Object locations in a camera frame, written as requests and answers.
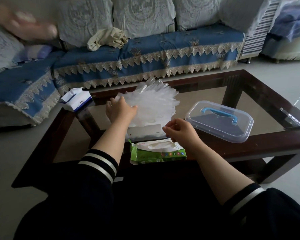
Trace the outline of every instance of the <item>lace trim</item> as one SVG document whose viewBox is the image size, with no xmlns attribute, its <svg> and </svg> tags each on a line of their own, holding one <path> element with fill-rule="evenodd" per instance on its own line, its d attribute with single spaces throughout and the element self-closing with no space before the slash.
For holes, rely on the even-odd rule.
<svg viewBox="0 0 300 240">
<path fill-rule="evenodd" d="M 19 99 L 14 103 L 20 109 L 28 109 L 28 103 L 34 102 L 34 94 L 39 95 L 40 90 L 43 91 L 43 87 L 47 87 L 48 83 L 52 83 L 51 71 L 48 70 L 42 77 L 37 81 L 32 83 L 27 90 L 19 97 Z"/>
<path fill-rule="evenodd" d="M 30 116 L 28 113 L 24 112 L 21 108 L 17 107 L 15 104 L 5 102 L 6 105 L 18 110 L 19 112 L 23 113 L 25 116 L 29 117 L 33 120 L 33 125 L 40 124 L 44 119 L 48 118 L 49 112 L 51 109 L 58 103 L 60 98 L 60 93 L 56 89 L 43 103 L 42 109 L 35 114 L 34 117 Z"/>
<path fill-rule="evenodd" d="M 191 46 L 191 47 L 185 47 L 185 48 L 179 48 L 179 49 L 170 49 L 170 50 L 162 50 L 158 52 L 153 52 L 145 55 L 137 55 L 131 58 L 119 60 L 119 61 L 109 61 L 109 62 L 100 62 L 100 63 L 90 63 L 90 64 L 78 64 L 78 65 L 70 65 L 62 68 L 57 68 L 53 70 L 54 78 L 57 79 L 59 75 L 65 76 L 65 74 L 71 75 L 77 74 L 78 72 L 80 74 L 83 74 L 84 72 L 89 73 L 91 70 L 96 72 L 96 70 L 102 72 L 103 69 L 108 71 L 110 68 L 112 70 L 115 70 L 116 68 L 122 69 L 122 66 L 124 68 L 127 68 L 128 65 L 133 66 L 134 64 L 140 65 L 142 62 L 145 64 L 147 61 L 152 62 L 152 60 L 158 61 L 159 59 L 165 60 L 171 59 L 173 57 L 176 59 L 178 56 L 181 58 L 184 55 L 187 55 L 188 57 L 190 55 L 195 56 L 197 53 L 199 53 L 200 56 L 203 55 L 203 53 L 206 53 L 207 55 L 212 52 L 212 54 L 215 54 L 216 52 L 223 52 L 226 53 L 231 50 L 233 52 L 234 50 L 240 51 L 240 48 L 242 46 L 242 42 L 234 42 L 234 43 L 223 43 L 223 44 L 216 44 L 216 45 L 200 45 L 200 46 Z"/>
<path fill-rule="evenodd" d="M 193 73 L 194 71 L 199 72 L 199 71 L 206 71 L 206 70 L 211 70 L 213 68 L 229 68 L 233 64 L 236 64 L 236 61 L 229 60 L 229 61 L 216 61 L 216 62 L 211 62 L 211 63 L 205 63 L 205 64 L 195 64 L 195 65 L 183 65 L 183 66 L 178 66 L 178 67 L 172 67 L 172 68 L 166 68 L 166 69 L 161 69 L 161 70 L 156 70 L 156 71 L 151 71 L 151 72 L 145 72 L 145 73 L 140 73 L 136 75 L 131 75 L 131 76 L 124 76 L 124 77 L 119 77 L 119 78 L 108 78 L 108 79 L 95 79 L 95 80 L 90 80 L 86 82 L 74 82 L 74 83 L 68 83 L 63 85 L 62 87 L 58 88 L 58 91 L 61 95 L 64 93 L 68 92 L 69 89 L 71 88 L 77 88 L 77 87 L 85 87 L 87 89 L 90 89 L 91 87 L 96 88 L 98 85 L 106 86 L 109 84 L 110 86 L 114 83 L 115 85 L 124 84 L 125 82 L 130 83 L 130 82 L 136 82 L 136 81 L 142 81 L 143 79 L 147 80 L 149 78 L 155 77 L 165 77 L 165 76 L 171 76 L 176 75 L 177 73 L 182 74 L 186 73 L 188 74 L 189 72 Z"/>
</svg>

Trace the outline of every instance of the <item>blue blanket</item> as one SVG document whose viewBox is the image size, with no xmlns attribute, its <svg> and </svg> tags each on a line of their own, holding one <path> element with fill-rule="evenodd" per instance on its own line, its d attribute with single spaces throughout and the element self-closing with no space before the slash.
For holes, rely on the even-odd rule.
<svg viewBox="0 0 300 240">
<path fill-rule="evenodd" d="M 54 66 L 63 94 L 74 87 L 139 81 L 149 77 L 229 67 L 240 55 L 244 34 L 224 25 L 172 32 L 128 41 L 122 49 L 75 48 Z"/>
<path fill-rule="evenodd" d="M 30 117 L 34 125 L 41 123 L 60 98 L 51 66 L 63 55 L 61 51 L 52 52 L 43 60 L 0 73 L 0 103 Z"/>
<path fill-rule="evenodd" d="M 284 6 L 270 33 L 289 41 L 300 37 L 300 5 Z"/>
</svg>

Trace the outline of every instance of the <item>plastic container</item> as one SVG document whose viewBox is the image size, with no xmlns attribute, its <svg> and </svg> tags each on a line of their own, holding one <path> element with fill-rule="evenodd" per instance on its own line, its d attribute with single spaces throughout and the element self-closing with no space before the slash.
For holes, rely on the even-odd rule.
<svg viewBox="0 0 300 240">
<path fill-rule="evenodd" d="M 245 142 L 253 126 L 248 113 L 210 101 L 197 102 L 185 120 L 194 128 L 233 143 Z"/>
</svg>

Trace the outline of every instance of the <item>lace pillow cover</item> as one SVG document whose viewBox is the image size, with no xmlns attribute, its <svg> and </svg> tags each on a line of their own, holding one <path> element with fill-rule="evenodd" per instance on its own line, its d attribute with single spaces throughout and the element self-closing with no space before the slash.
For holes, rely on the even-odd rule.
<svg viewBox="0 0 300 240">
<path fill-rule="evenodd" d="M 173 32 L 175 17 L 172 0 L 117 0 L 113 11 L 114 27 L 131 39 Z"/>
<path fill-rule="evenodd" d="M 110 0 L 66 0 L 59 4 L 60 39 L 86 46 L 99 29 L 113 27 Z"/>
<path fill-rule="evenodd" d="M 0 28 L 0 68 L 11 67 L 13 57 L 23 48 L 15 37 Z"/>
<path fill-rule="evenodd" d="M 178 30 L 212 25 L 219 20 L 221 0 L 174 0 Z"/>
</svg>

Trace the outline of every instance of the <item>blurred hand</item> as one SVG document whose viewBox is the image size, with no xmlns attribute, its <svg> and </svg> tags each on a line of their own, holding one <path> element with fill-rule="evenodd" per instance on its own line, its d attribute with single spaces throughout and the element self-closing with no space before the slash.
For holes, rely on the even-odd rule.
<svg viewBox="0 0 300 240">
<path fill-rule="evenodd" d="M 162 129 L 166 136 L 171 137 L 173 142 L 178 142 L 187 151 L 193 152 L 205 145 L 193 126 L 183 119 L 171 120 Z"/>
<path fill-rule="evenodd" d="M 107 101 L 105 113 L 111 123 L 120 121 L 120 123 L 130 124 L 131 120 L 136 116 L 137 106 L 131 107 L 126 103 L 124 97 L 120 97 L 119 101 L 111 98 Z"/>
</svg>

